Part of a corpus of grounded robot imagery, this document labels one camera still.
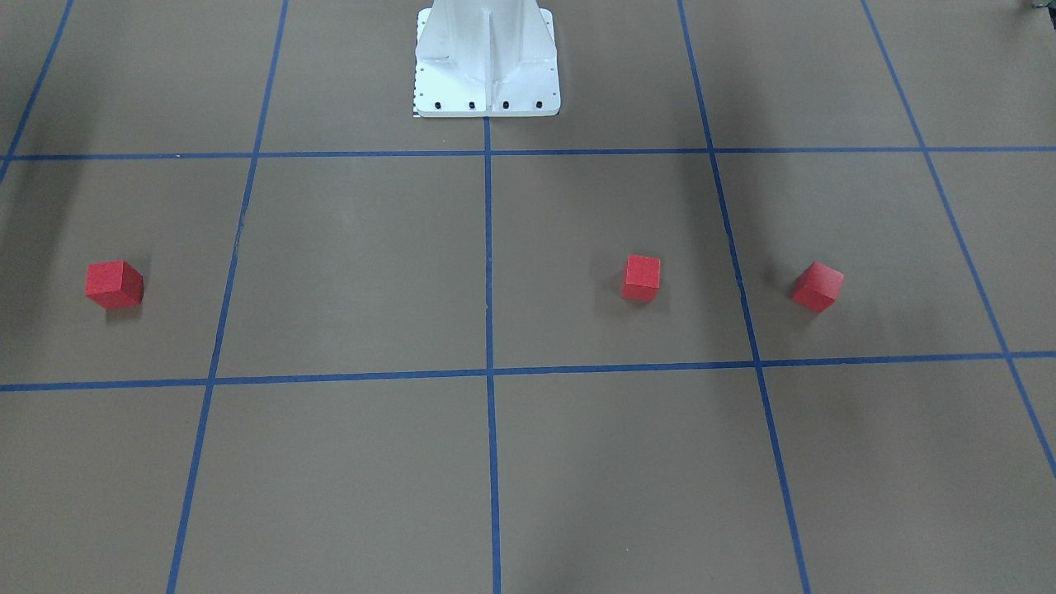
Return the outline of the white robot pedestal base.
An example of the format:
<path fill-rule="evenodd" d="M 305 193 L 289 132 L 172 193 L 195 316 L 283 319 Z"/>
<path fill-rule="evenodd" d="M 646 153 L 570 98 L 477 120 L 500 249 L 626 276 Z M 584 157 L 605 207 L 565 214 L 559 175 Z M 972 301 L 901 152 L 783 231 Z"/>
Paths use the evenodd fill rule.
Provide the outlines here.
<path fill-rule="evenodd" d="M 521 118 L 561 111 L 554 15 L 535 1 L 434 1 L 416 19 L 412 113 Z"/>

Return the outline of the red block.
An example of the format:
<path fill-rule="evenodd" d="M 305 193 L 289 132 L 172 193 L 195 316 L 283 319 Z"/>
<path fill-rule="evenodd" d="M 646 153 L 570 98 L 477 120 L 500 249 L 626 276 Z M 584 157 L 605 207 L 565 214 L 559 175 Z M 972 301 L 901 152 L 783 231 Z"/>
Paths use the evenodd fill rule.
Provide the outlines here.
<path fill-rule="evenodd" d="M 620 287 L 623 299 L 652 302 L 661 285 L 662 261 L 638 253 L 630 253 L 624 264 Z"/>
<path fill-rule="evenodd" d="M 819 314 L 837 302 L 845 275 L 838 270 L 814 261 L 799 275 L 790 294 L 791 299 Z"/>
<path fill-rule="evenodd" d="M 144 276 L 128 261 L 94 262 L 86 270 L 84 295 L 103 309 L 139 307 Z"/>

